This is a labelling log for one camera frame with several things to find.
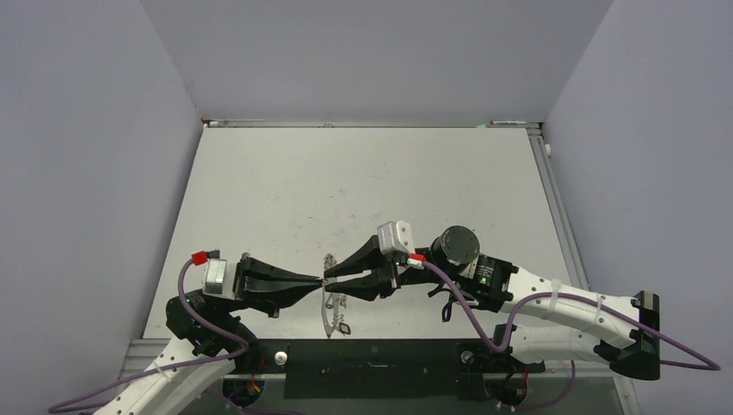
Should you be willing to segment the grey key tag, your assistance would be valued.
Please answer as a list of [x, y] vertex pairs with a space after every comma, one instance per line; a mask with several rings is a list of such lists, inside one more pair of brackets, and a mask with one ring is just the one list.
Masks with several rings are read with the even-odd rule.
[[341, 322], [337, 325], [337, 331], [342, 333], [343, 335], [351, 335], [352, 331], [348, 324]]

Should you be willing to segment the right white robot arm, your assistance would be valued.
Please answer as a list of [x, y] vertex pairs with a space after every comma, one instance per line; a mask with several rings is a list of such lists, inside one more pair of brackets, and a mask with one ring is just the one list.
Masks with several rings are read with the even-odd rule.
[[378, 228], [358, 251], [324, 271], [325, 289], [372, 301], [406, 285], [447, 291], [473, 326], [479, 310], [504, 313], [494, 333], [480, 333], [500, 370], [543, 361], [605, 363], [636, 380], [660, 378], [660, 298], [642, 290], [631, 297], [578, 289], [542, 278], [481, 252], [475, 232], [452, 226], [430, 246], [414, 245], [404, 221]]

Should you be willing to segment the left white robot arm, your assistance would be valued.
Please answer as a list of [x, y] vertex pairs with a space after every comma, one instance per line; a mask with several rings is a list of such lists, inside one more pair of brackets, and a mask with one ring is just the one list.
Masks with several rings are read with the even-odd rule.
[[262, 363], [259, 339], [234, 314], [281, 310], [322, 287], [322, 279], [244, 256], [231, 265], [217, 251], [192, 254], [165, 309], [172, 334], [141, 373], [117, 381], [120, 392], [98, 414], [178, 414], [224, 375]]

